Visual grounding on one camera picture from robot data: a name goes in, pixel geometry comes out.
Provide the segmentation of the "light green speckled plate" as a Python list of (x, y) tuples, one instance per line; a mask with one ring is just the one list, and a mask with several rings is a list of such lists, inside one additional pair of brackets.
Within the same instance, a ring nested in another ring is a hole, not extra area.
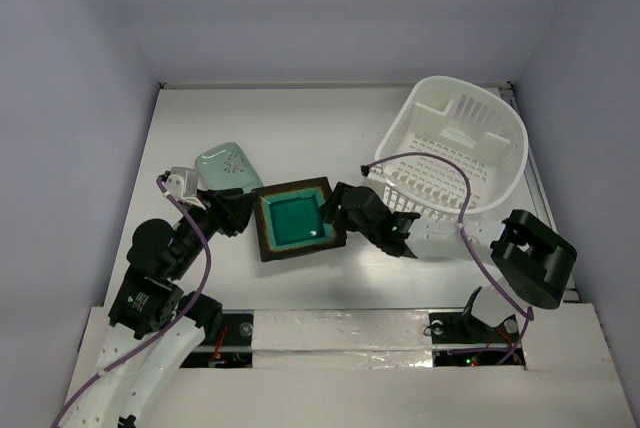
[(263, 186), (242, 148), (234, 142), (217, 145), (195, 160), (195, 167), (209, 190), (240, 188), (245, 193)]

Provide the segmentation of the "black teal square plate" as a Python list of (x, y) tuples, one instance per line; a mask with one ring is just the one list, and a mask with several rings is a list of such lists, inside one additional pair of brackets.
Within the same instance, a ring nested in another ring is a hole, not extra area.
[(326, 177), (255, 188), (254, 216), (263, 262), (340, 248), (346, 232), (324, 221), (320, 208), (329, 199)]

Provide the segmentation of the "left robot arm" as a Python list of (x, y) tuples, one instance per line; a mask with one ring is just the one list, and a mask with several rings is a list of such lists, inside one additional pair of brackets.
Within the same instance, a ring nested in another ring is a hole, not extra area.
[(170, 192), (170, 179), (165, 173), (156, 184), (182, 217), (176, 225), (150, 219), (134, 231), (93, 374), (65, 402), (55, 427), (144, 426), (188, 355), (224, 332), (221, 303), (204, 293), (209, 241), (243, 233), (257, 196), (198, 190), (186, 201)]

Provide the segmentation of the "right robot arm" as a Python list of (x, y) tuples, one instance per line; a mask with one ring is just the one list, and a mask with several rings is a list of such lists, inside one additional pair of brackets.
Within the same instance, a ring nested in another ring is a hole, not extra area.
[(502, 221), (435, 221), (391, 211), (369, 187), (339, 183), (320, 213), (389, 256), (472, 260), (487, 278), (460, 316), (462, 332), (473, 340), (486, 338), (517, 313), (527, 317), (535, 308), (558, 309), (577, 260), (568, 241), (526, 210), (513, 210)]

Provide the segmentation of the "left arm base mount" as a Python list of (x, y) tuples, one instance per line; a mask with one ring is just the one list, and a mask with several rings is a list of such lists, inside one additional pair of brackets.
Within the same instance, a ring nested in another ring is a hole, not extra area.
[(253, 324), (253, 311), (224, 311), (219, 334), (196, 347), (182, 362), (181, 368), (251, 368)]

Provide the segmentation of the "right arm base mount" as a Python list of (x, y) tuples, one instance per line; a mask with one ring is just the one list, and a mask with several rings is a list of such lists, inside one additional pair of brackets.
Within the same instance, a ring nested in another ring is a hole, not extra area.
[(470, 295), (462, 310), (436, 311), (428, 315), (423, 335), (431, 340), (435, 367), (526, 365), (521, 330), (514, 315), (496, 327), (476, 319), (471, 309), (480, 292)]

